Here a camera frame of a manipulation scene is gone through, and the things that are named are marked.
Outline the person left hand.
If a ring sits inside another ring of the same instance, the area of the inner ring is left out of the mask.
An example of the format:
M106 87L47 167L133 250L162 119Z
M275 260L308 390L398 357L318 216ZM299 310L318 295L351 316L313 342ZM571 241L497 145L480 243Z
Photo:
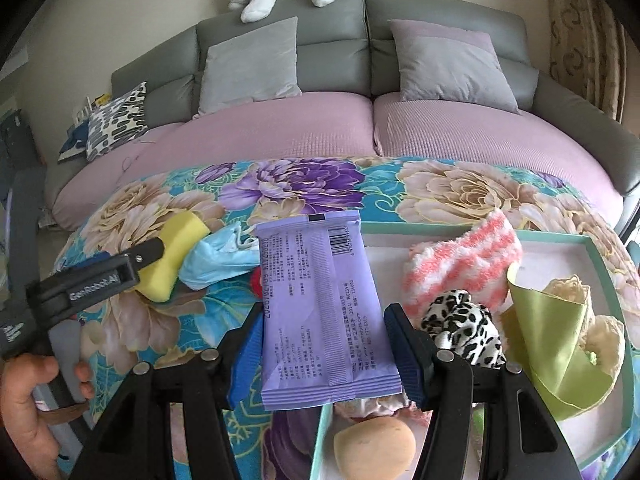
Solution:
M60 446L41 417L32 390L58 376L53 356L25 353L6 362L1 379L1 418L8 436L37 479L62 479Z

